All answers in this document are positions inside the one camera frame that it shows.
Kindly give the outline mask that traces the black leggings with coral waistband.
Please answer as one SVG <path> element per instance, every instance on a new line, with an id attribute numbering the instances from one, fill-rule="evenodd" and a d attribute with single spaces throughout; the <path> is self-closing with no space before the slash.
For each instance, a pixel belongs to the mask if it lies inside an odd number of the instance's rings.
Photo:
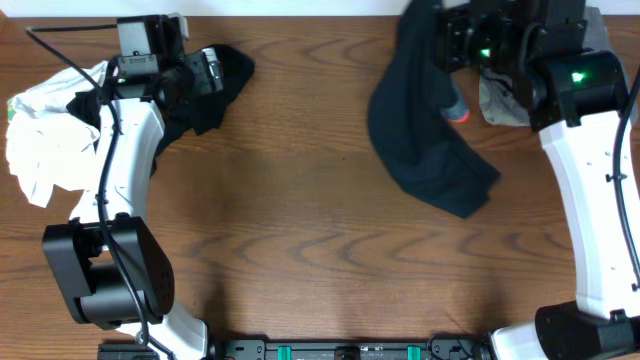
<path id="1" fill-rule="evenodd" d="M 411 1 L 401 15 L 391 61 L 368 109 L 371 143 L 399 187 L 459 218 L 489 200 L 500 173 L 443 114 L 459 95 L 435 64 L 439 1 Z"/>

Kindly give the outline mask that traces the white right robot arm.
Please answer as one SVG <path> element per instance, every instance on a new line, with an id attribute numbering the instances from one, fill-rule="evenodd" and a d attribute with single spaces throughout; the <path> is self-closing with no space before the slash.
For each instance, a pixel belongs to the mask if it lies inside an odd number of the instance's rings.
<path id="1" fill-rule="evenodd" d="M 614 53 L 586 44 L 581 1 L 471 1 L 438 14 L 436 61 L 511 80 L 553 167 L 570 230 L 573 301 L 491 333 L 482 359 L 609 359 L 639 349 L 639 91 Z"/>

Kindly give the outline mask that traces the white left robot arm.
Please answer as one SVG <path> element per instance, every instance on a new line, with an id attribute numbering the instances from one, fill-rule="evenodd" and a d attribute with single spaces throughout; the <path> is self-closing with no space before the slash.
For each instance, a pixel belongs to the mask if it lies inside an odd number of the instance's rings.
<path id="1" fill-rule="evenodd" d="M 43 250 L 74 321 L 134 338 L 130 346 L 102 345 L 101 359 L 212 359 L 205 321 L 175 298 L 170 260 L 145 223 L 156 151 L 165 114 L 222 90 L 212 47 L 179 55 L 134 74 L 131 58 L 107 67 L 101 87 L 75 93 L 69 113 L 100 127 L 96 162 L 66 224 L 49 225 Z"/>

